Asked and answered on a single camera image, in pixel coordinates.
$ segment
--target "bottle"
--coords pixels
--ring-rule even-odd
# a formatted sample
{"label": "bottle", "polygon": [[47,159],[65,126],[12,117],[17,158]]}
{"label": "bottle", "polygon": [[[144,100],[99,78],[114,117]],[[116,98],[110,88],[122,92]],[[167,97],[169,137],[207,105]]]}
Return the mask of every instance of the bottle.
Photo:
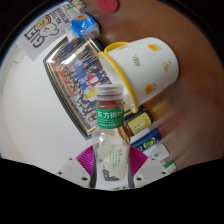
{"label": "bottle", "polygon": [[130,152],[130,132],[124,126],[123,86],[95,86],[97,125],[92,133],[96,169],[104,181],[125,178]]}

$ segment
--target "framed photo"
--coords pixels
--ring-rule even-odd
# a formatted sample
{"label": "framed photo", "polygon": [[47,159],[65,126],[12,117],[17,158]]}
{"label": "framed photo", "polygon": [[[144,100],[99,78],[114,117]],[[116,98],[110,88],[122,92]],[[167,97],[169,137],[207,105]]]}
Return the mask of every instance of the framed photo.
{"label": "framed photo", "polygon": [[[96,126],[95,86],[111,84],[97,53],[103,46],[96,40],[63,39],[44,59],[55,92],[77,129],[90,139]],[[125,106],[125,116],[132,113]]]}

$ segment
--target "yellow and white mug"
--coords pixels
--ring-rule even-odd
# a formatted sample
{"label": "yellow and white mug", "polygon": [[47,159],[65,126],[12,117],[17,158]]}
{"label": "yellow and white mug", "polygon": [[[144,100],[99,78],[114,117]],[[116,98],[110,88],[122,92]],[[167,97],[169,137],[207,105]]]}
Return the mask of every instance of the yellow and white mug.
{"label": "yellow and white mug", "polygon": [[174,52],[157,38],[113,43],[98,54],[111,82],[124,85],[124,102],[134,113],[178,77]]}

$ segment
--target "white label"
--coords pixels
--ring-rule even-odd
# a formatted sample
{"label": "white label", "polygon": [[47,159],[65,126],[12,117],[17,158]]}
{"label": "white label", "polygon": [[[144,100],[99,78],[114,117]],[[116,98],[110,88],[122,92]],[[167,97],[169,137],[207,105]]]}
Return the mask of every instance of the white label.
{"label": "white label", "polygon": [[106,181],[123,180],[127,171],[129,148],[105,145],[97,149],[100,169]]}

